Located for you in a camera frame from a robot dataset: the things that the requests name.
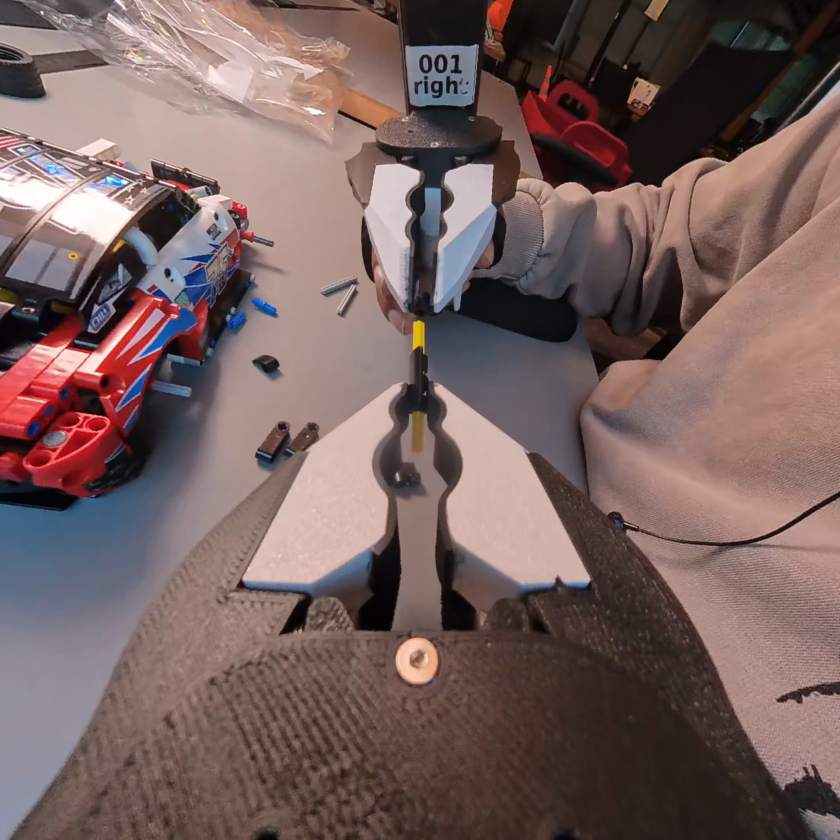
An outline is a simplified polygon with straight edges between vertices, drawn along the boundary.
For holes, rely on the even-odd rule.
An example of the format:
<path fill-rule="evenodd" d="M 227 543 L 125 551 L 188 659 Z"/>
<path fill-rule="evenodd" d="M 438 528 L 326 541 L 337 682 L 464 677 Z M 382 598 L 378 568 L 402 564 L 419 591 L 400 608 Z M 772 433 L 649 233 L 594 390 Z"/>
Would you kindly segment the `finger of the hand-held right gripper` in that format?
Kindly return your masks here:
<path fill-rule="evenodd" d="M 444 232 L 437 243 L 434 313 L 450 302 L 459 308 L 467 279 L 491 241 L 497 218 L 493 177 L 491 163 L 469 163 L 444 174 L 451 204 L 442 213 Z"/>
<path fill-rule="evenodd" d="M 405 163 L 374 163 L 371 177 L 364 205 L 365 268 L 373 279 L 376 262 L 399 309 L 415 314 L 413 228 L 423 211 L 424 175 Z"/>

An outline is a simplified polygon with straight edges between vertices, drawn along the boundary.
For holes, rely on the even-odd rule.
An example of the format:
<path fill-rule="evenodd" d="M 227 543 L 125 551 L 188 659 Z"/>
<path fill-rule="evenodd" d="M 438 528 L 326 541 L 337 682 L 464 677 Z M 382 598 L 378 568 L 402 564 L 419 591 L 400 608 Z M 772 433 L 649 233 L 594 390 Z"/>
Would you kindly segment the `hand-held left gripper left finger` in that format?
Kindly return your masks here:
<path fill-rule="evenodd" d="M 297 472 L 241 580 L 255 592 L 338 598 L 359 625 L 391 625 L 401 578 L 396 500 L 382 464 L 398 468 L 392 385 L 300 455 Z"/>

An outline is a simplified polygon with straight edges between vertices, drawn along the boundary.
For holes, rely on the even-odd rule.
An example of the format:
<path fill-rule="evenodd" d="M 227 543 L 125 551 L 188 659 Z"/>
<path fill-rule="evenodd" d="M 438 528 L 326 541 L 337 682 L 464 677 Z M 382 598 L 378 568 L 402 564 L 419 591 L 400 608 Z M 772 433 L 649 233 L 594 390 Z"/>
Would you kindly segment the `person's right forearm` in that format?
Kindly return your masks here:
<path fill-rule="evenodd" d="M 730 162 L 701 157 L 661 185 L 590 193 L 518 182 L 501 210 L 494 262 L 474 278 L 565 299 L 585 319 L 632 335 L 691 329 L 776 252 L 810 258 L 838 221 L 838 96 Z"/>

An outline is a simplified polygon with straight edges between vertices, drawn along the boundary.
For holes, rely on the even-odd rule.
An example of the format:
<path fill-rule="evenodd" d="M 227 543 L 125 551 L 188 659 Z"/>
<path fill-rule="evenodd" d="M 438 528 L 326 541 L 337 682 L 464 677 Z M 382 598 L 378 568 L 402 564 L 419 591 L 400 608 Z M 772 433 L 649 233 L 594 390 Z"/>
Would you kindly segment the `black rubber lego tire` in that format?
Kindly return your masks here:
<path fill-rule="evenodd" d="M 2 96 L 17 99 L 42 99 L 46 96 L 39 69 L 29 53 L 1 43 L 0 55 Z"/>

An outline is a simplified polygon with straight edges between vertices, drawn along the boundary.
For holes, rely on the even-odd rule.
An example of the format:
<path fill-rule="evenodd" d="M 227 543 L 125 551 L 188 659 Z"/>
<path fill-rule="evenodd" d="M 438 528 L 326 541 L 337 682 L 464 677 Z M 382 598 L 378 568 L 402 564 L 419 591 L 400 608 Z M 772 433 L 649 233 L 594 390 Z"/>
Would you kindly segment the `black wrist rest pad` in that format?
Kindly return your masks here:
<path fill-rule="evenodd" d="M 569 341 L 579 322 L 565 300 L 525 295 L 488 278 L 470 281 L 455 314 L 547 343 Z"/>

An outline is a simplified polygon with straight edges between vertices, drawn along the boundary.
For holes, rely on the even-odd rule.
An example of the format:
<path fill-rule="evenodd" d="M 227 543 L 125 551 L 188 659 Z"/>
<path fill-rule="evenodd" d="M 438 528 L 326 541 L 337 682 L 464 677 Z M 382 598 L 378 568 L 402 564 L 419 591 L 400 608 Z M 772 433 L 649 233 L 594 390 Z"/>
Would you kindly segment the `red plastic seat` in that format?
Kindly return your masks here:
<path fill-rule="evenodd" d="M 551 86 L 551 75 L 549 67 L 539 93 L 528 92 L 521 104 L 543 180 L 578 183 L 592 193 L 624 186 L 632 174 L 628 150 L 597 121 L 597 99 L 572 80 Z"/>

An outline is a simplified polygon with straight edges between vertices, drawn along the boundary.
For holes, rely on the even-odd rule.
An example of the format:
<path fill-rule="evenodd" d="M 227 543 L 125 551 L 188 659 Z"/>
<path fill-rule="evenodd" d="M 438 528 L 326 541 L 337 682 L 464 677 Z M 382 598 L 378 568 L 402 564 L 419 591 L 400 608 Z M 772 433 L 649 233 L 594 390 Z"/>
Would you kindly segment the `yellow lego axle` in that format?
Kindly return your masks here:
<path fill-rule="evenodd" d="M 421 320 L 416 320 L 413 325 L 413 349 L 417 346 L 423 346 L 425 350 L 425 325 Z M 411 413 L 412 451 L 414 453 L 422 453 L 424 451 L 426 414 Z"/>

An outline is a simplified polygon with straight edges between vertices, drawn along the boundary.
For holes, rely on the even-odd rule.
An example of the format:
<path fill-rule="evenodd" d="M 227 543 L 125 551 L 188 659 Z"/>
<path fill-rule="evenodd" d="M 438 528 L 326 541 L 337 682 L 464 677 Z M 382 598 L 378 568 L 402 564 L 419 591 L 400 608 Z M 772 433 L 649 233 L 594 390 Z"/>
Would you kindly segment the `lego race car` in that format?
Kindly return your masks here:
<path fill-rule="evenodd" d="M 2 504 L 63 511 L 140 473 L 163 361 L 202 366 L 272 247 L 218 182 L 2 128 Z"/>

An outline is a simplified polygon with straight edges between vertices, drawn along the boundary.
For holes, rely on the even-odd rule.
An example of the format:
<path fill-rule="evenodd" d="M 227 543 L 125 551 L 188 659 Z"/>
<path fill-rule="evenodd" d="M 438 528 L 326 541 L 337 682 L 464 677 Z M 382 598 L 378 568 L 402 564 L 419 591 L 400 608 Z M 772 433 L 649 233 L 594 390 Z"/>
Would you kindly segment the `person's torso in beige hoodie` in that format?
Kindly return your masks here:
<path fill-rule="evenodd" d="M 752 745 L 838 838 L 838 203 L 743 277 L 688 294 L 663 361 L 610 370 L 581 424 L 593 500 L 686 609 Z"/>

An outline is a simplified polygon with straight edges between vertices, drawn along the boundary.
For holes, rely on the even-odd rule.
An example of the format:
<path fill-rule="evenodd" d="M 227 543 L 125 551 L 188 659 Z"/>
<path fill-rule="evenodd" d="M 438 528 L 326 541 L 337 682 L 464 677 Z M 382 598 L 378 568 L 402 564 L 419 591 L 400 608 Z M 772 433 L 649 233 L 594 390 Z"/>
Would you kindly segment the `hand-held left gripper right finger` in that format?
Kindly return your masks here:
<path fill-rule="evenodd" d="M 500 599 L 557 585 L 587 589 L 591 576 L 529 452 L 454 393 L 431 384 L 428 422 L 437 505 L 437 568 L 445 595 L 478 612 Z"/>

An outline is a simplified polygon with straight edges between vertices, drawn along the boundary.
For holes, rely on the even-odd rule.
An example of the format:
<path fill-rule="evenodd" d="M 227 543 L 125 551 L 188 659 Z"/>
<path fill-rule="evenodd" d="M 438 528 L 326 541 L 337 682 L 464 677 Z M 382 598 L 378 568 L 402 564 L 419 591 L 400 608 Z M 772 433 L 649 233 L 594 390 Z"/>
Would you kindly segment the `clear plastic bag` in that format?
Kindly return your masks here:
<path fill-rule="evenodd" d="M 24 2 L 112 67 L 193 110 L 238 109 L 326 144 L 350 89 L 349 48 L 272 23 L 254 2 Z"/>

